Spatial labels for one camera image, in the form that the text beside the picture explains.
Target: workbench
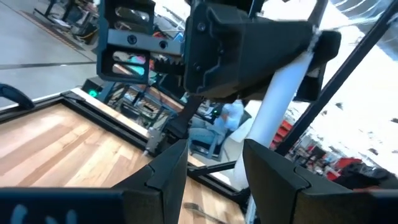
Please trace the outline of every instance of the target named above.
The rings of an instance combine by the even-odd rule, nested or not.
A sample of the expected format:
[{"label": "workbench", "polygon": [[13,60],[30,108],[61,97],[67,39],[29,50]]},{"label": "workbench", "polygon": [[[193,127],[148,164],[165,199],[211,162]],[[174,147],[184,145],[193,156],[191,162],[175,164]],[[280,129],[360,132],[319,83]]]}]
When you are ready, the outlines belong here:
[{"label": "workbench", "polygon": [[[86,106],[80,108],[77,101]],[[111,187],[151,160],[142,156],[130,138],[120,138],[128,136],[124,130],[131,128],[145,139],[147,130],[82,90],[76,88],[35,102],[32,111],[21,111],[17,105],[0,109],[1,187]],[[109,119],[99,119],[95,109]],[[120,122],[114,129],[113,120]],[[188,161],[204,165],[191,156]],[[228,181],[220,173],[212,175]],[[238,204],[189,177],[183,201],[199,204],[226,223],[244,223]],[[179,223],[212,222],[182,208]]]}]

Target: concrete floor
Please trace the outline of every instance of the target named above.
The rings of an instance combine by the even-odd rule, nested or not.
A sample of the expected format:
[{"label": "concrete floor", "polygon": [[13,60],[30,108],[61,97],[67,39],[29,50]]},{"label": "concrete floor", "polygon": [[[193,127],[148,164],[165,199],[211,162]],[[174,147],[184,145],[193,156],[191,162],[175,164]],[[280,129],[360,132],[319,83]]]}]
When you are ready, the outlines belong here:
[{"label": "concrete floor", "polygon": [[[43,63],[95,61],[91,52],[78,52],[37,27],[18,12],[32,12],[35,1],[0,0],[0,82],[37,98],[82,85],[96,74],[95,64],[40,67]],[[10,65],[31,64],[30,68]],[[0,98],[0,106],[12,102]]]}]

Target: wooden board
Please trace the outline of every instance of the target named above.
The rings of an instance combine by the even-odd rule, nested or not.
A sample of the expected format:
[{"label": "wooden board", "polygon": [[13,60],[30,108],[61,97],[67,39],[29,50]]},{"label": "wooden board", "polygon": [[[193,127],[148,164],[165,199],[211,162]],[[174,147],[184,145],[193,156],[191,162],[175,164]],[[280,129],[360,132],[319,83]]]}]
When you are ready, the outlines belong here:
[{"label": "wooden board", "polygon": [[[138,126],[105,105],[98,107]],[[147,134],[143,128],[134,128]],[[1,187],[110,187],[150,161],[141,150],[63,105],[0,125],[0,141]],[[244,223],[237,204],[189,178],[183,201],[201,205],[226,223]],[[179,223],[212,222],[182,208]]]}]

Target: teal light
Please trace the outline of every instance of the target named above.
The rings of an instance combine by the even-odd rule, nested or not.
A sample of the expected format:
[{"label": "teal light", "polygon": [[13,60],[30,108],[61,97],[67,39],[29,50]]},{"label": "teal light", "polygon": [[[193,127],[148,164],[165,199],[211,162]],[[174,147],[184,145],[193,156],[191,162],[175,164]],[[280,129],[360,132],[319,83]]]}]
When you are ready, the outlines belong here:
[{"label": "teal light", "polygon": [[98,92],[95,91],[95,90],[90,90],[90,91],[88,92],[88,94],[89,94],[90,96],[92,96],[92,97],[97,97],[97,96],[98,96]]}]

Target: screw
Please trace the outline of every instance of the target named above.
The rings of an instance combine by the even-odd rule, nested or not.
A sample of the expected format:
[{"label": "screw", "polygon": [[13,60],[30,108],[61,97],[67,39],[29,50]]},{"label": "screw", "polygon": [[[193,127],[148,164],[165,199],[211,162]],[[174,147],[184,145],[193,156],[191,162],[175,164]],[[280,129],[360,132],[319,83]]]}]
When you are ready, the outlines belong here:
[{"label": "screw", "polygon": [[200,22],[197,27],[198,31],[203,32],[206,30],[206,24]]},{"label": "screw", "polygon": [[127,37],[127,42],[129,44],[136,44],[137,43],[137,37],[135,35],[130,35]]}]

